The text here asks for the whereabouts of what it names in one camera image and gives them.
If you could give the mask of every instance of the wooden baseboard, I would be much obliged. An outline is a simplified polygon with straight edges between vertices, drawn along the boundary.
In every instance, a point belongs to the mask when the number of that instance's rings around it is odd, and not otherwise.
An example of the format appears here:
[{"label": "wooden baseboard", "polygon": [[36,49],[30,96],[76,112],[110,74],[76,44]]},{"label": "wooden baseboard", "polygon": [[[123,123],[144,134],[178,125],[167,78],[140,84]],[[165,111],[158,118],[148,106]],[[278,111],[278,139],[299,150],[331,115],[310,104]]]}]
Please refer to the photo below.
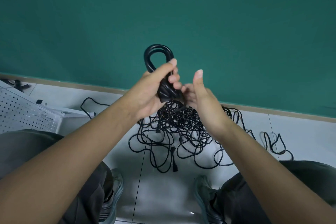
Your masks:
[{"label": "wooden baseboard", "polygon": [[[14,76],[14,75],[8,75],[8,74],[0,74],[0,78],[6,78],[9,80],[17,79],[22,82],[38,83],[38,84],[60,86],[60,87],[74,88],[74,89],[81,89],[81,90],[93,90],[93,91],[108,92],[108,93],[121,94],[121,95],[127,92],[127,90],[120,90],[120,89],[114,89],[114,88],[109,88],[109,87],[85,85],[85,84],[78,84],[78,83],[71,83],[71,82],[60,82],[60,81],[45,80],[45,79],[38,79],[38,78]],[[245,105],[234,105],[234,104],[227,104],[227,103],[222,103],[222,104],[226,107],[236,108],[241,111],[266,113],[266,114],[272,114],[272,115],[280,115],[280,116],[288,116],[288,117],[295,117],[295,118],[301,118],[301,119],[319,120],[319,121],[336,123],[336,118],[331,118],[331,117],[323,117],[323,116],[318,116],[318,115],[296,113],[296,112],[287,112],[287,111],[280,111],[280,110],[273,110],[273,109],[267,109],[267,108],[261,108],[261,107],[245,106]]]}]

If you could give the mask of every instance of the perforated metal panel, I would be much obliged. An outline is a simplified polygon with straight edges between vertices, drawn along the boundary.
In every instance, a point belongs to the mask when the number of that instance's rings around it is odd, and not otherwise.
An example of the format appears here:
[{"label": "perforated metal panel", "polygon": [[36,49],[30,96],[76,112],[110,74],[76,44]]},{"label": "perforated metal panel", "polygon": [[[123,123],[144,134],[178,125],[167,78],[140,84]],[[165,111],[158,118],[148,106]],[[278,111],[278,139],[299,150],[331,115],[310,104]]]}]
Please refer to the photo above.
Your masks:
[{"label": "perforated metal panel", "polygon": [[0,82],[0,134],[28,128],[56,133],[60,122],[59,115]]}]

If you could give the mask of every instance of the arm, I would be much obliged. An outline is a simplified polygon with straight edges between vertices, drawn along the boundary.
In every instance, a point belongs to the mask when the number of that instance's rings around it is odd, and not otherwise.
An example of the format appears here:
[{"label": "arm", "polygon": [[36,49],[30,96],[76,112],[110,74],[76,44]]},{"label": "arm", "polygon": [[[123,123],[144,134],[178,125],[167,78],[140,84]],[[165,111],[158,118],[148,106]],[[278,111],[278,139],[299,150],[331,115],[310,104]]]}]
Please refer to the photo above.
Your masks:
[{"label": "arm", "polygon": [[176,63],[146,72],[97,117],[0,180],[0,223],[57,223],[125,133],[163,106],[156,96],[162,78],[174,70],[169,81],[181,88]]},{"label": "arm", "polygon": [[236,125],[203,84],[197,71],[186,85],[188,105],[194,107],[207,131],[221,143],[241,172],[272,223],[334,223],[336,212],[297,179],[258,142]]}]

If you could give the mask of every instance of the hand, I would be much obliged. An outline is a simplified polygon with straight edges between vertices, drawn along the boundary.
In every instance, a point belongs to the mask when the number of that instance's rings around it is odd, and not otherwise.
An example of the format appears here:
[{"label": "hand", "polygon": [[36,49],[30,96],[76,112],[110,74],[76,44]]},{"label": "hand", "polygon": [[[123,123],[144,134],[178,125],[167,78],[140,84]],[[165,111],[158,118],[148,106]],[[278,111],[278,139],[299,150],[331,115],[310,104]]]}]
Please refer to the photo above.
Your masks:
[{"label": "hand", "polygon": [[222,136],[225,122],[229,119],[211,90],[204,87],[203,70],[198,70],[192,84],[184,85],[181,90],[187,105],[196,109],[209,134],[214,138]]},{"label": "hand", "polygon": [[173,84],[175,89],[182,89],[176,65],[177,60],[172,59],[157,68],[153,73],[146,71],[142,78],[123,96],[135,110],[137,120],[152,115],[164,105],[160,102],[157,91],[160,81],[169,72],[173,71],[173,74],[168,77],[168,81]]}]

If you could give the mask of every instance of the left hand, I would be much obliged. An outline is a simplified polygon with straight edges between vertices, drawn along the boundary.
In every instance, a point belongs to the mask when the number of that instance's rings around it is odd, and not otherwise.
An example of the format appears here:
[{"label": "left hand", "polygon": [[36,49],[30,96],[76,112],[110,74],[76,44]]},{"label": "left hand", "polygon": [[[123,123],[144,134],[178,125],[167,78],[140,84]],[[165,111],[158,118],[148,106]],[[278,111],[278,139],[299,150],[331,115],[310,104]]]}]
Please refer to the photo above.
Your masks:
[{"label": "left hand", "polygon": [[146,71],[142,78],[123,96],[124,99],[127,99],[128,105],[136,112],[137,120],[152,115],[165,104],[160,102],[157,90],[160,81],[169,72],[173,71],[173,74],[168,77],[168,81],[173,84],[175,89],[182,89],[176,65],[177,60],[172,59],[161,65],[153,73]]}]

